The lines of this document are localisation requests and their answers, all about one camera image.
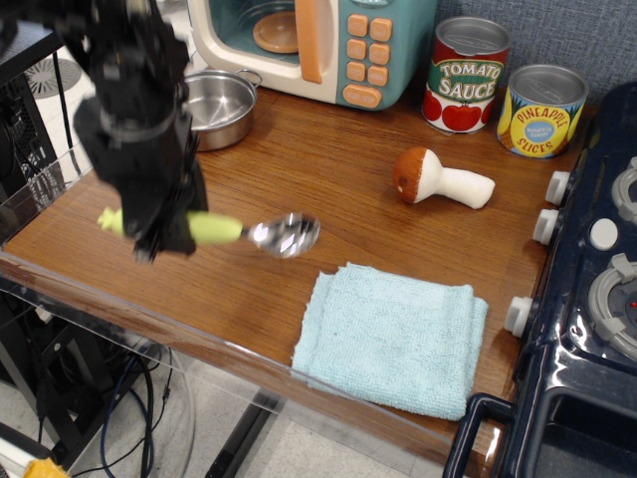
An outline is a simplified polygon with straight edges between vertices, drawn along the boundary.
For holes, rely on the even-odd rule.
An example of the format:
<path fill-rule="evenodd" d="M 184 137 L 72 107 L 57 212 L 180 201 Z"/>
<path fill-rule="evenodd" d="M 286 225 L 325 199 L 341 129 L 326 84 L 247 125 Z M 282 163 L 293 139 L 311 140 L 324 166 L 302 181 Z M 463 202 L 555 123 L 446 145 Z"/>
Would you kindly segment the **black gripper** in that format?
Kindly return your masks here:
<path fill-rule="evenodd" d="M 82 101 L 74 116 L 96 174 L 119 194 L 122 232 L 142 234 L 133 249 L 138 263 L 196 250 L 186 211 L 206 211 L 208 203 L 191 124 L 180 108 L 151 126 L 116 121 L 96 97 Z"/>

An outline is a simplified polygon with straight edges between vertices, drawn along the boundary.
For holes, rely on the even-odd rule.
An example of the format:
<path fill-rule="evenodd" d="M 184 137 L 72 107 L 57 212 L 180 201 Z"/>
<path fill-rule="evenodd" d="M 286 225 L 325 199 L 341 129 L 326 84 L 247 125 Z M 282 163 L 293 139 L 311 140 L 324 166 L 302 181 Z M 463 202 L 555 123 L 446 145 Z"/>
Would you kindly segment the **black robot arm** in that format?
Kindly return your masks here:
<path fill-rule="evenodd" d="M 74 128 L 98 178 L 119 194 L 137 258 L 193 254 L 186 216 L 208 205 L 186 107 L 186 43 L 153 1 L 4 1 L 3 48 L 20 21 L 54 31 L 94 85 Z"/>

